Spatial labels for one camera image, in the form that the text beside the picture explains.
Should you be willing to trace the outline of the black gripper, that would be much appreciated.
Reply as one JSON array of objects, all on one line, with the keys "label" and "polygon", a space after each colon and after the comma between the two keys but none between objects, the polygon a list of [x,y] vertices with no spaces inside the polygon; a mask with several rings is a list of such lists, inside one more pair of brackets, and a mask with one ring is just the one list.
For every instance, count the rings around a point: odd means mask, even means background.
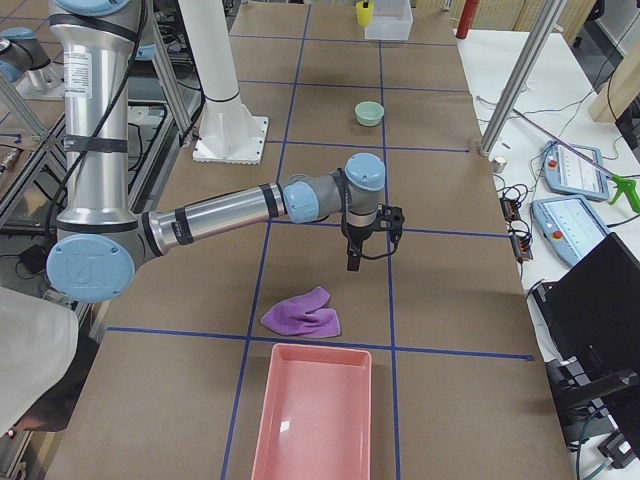
[{"label": "black gripper", "polygon": [[360,269],[361,256],[364,255],[364,242],[373,234],[374,225],[355,226],[344,223],[341,231],[347,239],[347,270],[357,272]]}]

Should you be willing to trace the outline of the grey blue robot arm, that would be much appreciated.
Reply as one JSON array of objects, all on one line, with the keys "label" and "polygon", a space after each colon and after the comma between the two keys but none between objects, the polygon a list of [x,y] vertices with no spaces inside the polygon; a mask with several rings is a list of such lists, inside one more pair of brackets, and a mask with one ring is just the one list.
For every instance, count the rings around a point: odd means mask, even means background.
[{"label": "grey blue robot arm", "polygon": [[45,51],[36,34],[26,27],[1,32],[1,76],[23,85],[36,95],[63,88],[63,74]]}]

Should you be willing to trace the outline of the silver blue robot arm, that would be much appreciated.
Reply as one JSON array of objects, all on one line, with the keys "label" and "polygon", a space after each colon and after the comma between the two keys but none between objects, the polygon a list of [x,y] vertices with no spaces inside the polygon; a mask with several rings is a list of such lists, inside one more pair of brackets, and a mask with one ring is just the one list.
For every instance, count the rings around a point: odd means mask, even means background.
[{"label": "silver blue robot arm", "polygon": [[365,241],[390,229],[386,169],[358,153],[335,171],[223,193],[167,212],[157,205],[184,134],[184,108],[201,162],[256,165],[269,121],[243,104],[223,5],[177,5],[201,93],[180,90],[149,1],[52,1],[49,26],[63,48],[66,173],[47,229],[50,285],[68,299],[101,303],[128,289],[139,268],[170,250],[260,222],[339,218],[347,267]]}]

